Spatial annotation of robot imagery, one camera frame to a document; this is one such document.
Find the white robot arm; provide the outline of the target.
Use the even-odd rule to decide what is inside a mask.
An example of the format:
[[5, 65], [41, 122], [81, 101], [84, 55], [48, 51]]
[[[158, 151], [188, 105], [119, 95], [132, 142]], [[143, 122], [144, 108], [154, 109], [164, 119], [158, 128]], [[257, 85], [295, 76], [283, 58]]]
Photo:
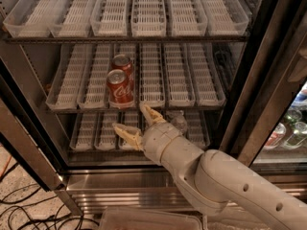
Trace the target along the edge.
[[114, 123], [117, 135], [135, 150], [164, 167], [185, 199], [198, 212], [215, 216], [230, 201], [243, 207], [272, 230], [307, 230], [307, 204], [271, 184], [228, 154], [204, 151], [186, 139], [163, 116], [140, 105], [149, 127]]

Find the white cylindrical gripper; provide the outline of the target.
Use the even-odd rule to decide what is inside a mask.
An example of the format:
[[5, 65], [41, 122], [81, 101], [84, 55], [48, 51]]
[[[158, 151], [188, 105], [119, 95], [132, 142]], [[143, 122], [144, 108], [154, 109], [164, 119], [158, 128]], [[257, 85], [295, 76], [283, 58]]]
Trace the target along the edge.
[[136, 126], [113, 123], [112, 127], [134, 150], [143, 150], [147, 158], [160, 165], [163, 151], [182, 133], [147, 104], [142, 103], [139, 107], [150, 126], [143, 137], [142, 131]]

